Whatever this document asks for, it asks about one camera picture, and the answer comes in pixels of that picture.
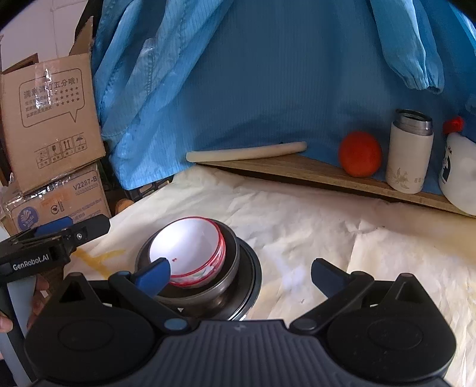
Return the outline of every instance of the red bottle cap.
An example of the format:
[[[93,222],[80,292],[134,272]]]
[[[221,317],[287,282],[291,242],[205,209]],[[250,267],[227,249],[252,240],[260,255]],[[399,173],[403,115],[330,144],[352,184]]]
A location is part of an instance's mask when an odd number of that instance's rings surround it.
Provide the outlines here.
[[[457,116],[451,120],[445,121],[443,124],[443,134],[450,134],[452,132],[460,132],[463,130],[465,120],[460,116]]]

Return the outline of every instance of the wooden board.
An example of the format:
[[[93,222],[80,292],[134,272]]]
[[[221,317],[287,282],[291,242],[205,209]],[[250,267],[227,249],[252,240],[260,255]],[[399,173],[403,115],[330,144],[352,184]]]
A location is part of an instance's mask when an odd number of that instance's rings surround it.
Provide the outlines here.
[[[443,195],[426,192],[419,192],[417,194],[402,193],[394,190],[386,182],[381,182],[369,177],[352,177],[342,168],[296,154],[267,159],[216,161],[202,164],[337,186],[377,195],[384,199],[391,198],[393,199],[392,201],[414,203],[455,214],[470,216],[457,209]]]

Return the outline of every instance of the white wall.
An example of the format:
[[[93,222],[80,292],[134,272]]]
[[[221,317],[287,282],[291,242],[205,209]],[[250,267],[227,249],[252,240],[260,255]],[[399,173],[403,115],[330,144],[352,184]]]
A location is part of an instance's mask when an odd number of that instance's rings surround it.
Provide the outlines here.
[[[67,56],[87,0],[35,0],[5,28],[1,41],[3,69],[38,53],[40,61]]]

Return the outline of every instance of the metal pot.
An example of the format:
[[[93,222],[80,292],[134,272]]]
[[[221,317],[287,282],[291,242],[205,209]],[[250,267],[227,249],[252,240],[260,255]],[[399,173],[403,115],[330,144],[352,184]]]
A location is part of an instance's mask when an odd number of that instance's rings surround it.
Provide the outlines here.
[[[173,285],[167,285],[155,299],[165,305],[185,308],[189,306],[197,306],[208,303],[221,295],[235,278],[239,260],[240,249],[238,239],[235,233],[226,224],[213,220],[225,239],[226,254],[225,262],[220,273],[209,284],[202,288],[186,289]],[[136,270],[139,270],[150,264],[149,247],[154,237],[160,232],[155,233],[139,251],[136,260]]]

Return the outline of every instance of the white bowl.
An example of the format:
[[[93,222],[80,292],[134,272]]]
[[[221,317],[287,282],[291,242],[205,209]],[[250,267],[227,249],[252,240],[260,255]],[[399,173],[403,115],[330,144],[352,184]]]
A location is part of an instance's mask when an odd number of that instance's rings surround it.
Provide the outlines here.
[[[216,260],[221,238],[220,229],[209,219],[197,216],[178,219],[156,235],[149,258],[151,262],[161,257],[169,261],[171,281],[190,282],[188,277],[195,273],[204,271],[199,278],[209,273],[205,269]]]
[[[207,263],[197,272],[180,278],[171,278],[170,283],[183,288],[196,288],[208,284],[220,272],[225,262],[226,246],[225,240],[221,236],[220,247],[213,260]]]

